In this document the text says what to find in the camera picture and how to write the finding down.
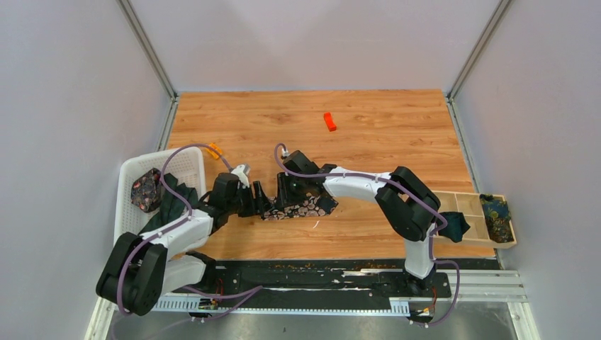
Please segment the black pink rose tie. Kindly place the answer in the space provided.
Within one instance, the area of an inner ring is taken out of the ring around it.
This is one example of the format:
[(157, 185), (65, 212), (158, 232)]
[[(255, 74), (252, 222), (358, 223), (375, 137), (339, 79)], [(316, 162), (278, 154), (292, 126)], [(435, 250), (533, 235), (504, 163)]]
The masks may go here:
[(262, 220), (287, 220), (302, 217), (322, 217), (330, 215), (339, 203), (329, 195), (307, 196), (299, 204), (277, 208), (273, 205), (260, 215)]

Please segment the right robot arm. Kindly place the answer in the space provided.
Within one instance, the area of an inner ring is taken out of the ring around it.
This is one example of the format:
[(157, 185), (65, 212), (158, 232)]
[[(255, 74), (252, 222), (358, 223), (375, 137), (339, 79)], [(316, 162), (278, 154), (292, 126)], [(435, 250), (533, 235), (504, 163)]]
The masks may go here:
[(392, 229), (405, 242), (405, 286), (424, 295), (433, 286), (433, 237), (448, 222), (439, 212), (438, 197), (409, 168), (392, 172), (352, 171), (335, 164), (318, 167), (301, 151), (289, 152), (283, 143), (274, 158), (285, 179), (280, 187), (295, 195), (326, 193), (332, 198), (354, 198), (379, 206)]

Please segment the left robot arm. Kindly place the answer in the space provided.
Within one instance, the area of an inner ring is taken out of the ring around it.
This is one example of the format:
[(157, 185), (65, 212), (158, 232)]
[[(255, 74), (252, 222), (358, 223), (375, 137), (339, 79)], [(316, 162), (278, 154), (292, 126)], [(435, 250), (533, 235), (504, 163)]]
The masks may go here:
[(259, 215), (259, 206), (266, 201), (262, 194), (254, 194), (259, 187), (258, 181), (246, 186), (239, 176), (221, 173), (210, 193), (188, 201), (181, 191), (165, 186), (164, 197), (183, 204), (183, 215), (149, 232), (119, 236), (96, 284), (96, 294), (127, 315), (143, 316), (161, 296), (186, 286), (201, 293), (214, 292), (216, 261), (197, 249), (231, 215)]

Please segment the orange plastic block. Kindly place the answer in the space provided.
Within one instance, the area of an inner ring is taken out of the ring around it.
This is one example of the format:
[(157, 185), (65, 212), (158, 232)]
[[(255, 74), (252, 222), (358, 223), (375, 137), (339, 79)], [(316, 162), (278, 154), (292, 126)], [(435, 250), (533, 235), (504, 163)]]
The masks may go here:
[(219, 148), (219, 146), (217, 146), (215, 143), (210, 143), (207, 147), (207, 153), (209, 153), (209, 155), (212, 156), (212, 158), (214, 160), (218, 160), (218, 159), (222, 159), (223, 158), (223, 151), (221, 148)]

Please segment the red plastic block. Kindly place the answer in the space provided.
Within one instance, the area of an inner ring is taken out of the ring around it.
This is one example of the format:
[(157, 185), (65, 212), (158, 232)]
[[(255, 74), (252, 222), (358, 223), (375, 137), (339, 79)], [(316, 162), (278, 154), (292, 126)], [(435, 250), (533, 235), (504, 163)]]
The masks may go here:
[(334, 132), (334, 131), (336, 131), (336, 130), (337, 130), (337, 125), (335, 124), (335, 122), (334, 122), (334, 120), (333, 120), (333, 117), (332, 117), (332, 114), (331, 114), (331, 112), (326, 112), (326, 113), (323, 113), (323, 119), (324, 119), (324, 121), (325, 121), (325, 124), (326, 124), (326, 126), (327, 126), (327, 129), (328, 129), (330, 132)]

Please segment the white perforated plastic basket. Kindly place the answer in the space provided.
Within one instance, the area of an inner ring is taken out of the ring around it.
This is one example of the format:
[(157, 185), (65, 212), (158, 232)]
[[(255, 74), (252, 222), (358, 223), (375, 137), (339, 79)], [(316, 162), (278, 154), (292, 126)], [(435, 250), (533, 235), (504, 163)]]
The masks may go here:
[[(179, 183), (195, 188), (199, 195), (206, 192), (206, 177), (201, 150), (191, 147), (177, 154), (174, 152), (174, 149), (153, 152), (134, 157), (123, 163), (118, 180), (114, 239), (118, 239), (125, 232), (138, 234), (154, 215), (153, 212), (141, 211), (131, 203), (130, 199), (134, 180), (150, 169), (160, 170), (165, 162), (168, 162), (165, 170), (167, 174), (172, 174)], [(167, 257), (170, 259), (177, 254), (202, 247), (208, 241), (210, 231), (210, 224), (192, 229), (191, 223), (188, 222), (154, 239), (153, 242), (163, 244), (168, 249)]]

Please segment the dark green tie in basket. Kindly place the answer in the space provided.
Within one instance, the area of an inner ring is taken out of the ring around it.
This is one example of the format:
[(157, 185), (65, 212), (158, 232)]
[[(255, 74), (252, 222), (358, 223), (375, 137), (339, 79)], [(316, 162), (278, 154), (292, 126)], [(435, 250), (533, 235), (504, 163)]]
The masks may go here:
[[(176, 193), (194, 205), (198, 202), (198, 192), (194, 187), (188, 187), (184, 182), (172, 174), (165, 174), (164, 180)], [(159, 205), (159, 212), (154, 214), (146, 225), (139, 231), (140, 234), (151, 232), (180, 218), (184, 213), (186, 205), (169, 191), (164, 191)]]

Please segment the dark floral tie in basket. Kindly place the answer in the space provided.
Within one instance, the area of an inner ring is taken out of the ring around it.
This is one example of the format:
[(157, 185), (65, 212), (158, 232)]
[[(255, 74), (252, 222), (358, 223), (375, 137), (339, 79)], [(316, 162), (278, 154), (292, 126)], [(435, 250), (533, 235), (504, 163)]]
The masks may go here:
[(136, 179), (131, 187), (130, 202), (144, 213), (156, 210), (162, 197), (161, 172), (152, 168)]

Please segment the dark teal tie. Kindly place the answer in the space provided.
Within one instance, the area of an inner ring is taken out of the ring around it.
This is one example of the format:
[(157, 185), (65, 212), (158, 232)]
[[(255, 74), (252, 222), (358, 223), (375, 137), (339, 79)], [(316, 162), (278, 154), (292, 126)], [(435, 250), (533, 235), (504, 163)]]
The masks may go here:
[(447, 221), (445, 228), (438, 231), (438, 235), (450, 239), (453, 243), (462, 242), (464, 235), (470, 230), (465, 215), (462, 212), (441, 212)]

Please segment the wooden compartment box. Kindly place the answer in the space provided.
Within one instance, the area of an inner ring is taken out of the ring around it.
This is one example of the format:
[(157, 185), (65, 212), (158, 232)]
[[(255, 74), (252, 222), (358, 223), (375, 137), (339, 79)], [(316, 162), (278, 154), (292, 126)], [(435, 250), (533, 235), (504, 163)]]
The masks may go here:
[(434, 244), (453, 244), (471, 247), (487, 247), (493, 249), (509, 249), (517, 244), (512, 222), (509, 221), (510, 239), (496, 242), (493, 233), (488, 231), (485, 223), (485, 210), (482, 208), (479, 193), (463, 193), (456, 191), (435, 191), (441, 202), (439, 212), (463, 213), (470, 229), (463, 235), (462, 241), (455, 243), (449, 238), (436, 235)]

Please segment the blue gold patterned tie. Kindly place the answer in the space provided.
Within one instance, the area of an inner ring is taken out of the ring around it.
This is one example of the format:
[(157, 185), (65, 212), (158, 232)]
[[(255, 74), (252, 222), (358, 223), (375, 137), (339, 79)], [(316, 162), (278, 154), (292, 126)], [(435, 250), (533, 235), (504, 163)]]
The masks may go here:
[(515, 239), (511, 231), (511, 214), (507, 201), (489, 194), (480, 194), (479, 201), (490, 239), (497, 243), (513, 242)]

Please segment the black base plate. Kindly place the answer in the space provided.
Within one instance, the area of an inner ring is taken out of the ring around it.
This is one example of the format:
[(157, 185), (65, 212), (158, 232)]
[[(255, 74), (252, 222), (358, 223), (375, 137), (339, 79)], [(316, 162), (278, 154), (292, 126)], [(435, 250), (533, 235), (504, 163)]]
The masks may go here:
[(244, 307), (266, 310), (385, 310), (390, 298), (450, 298), (445, 273), (416, 283), (402, 259), (217, 261), (194, 285), (204, 293), (234, 295), (260, 291)]

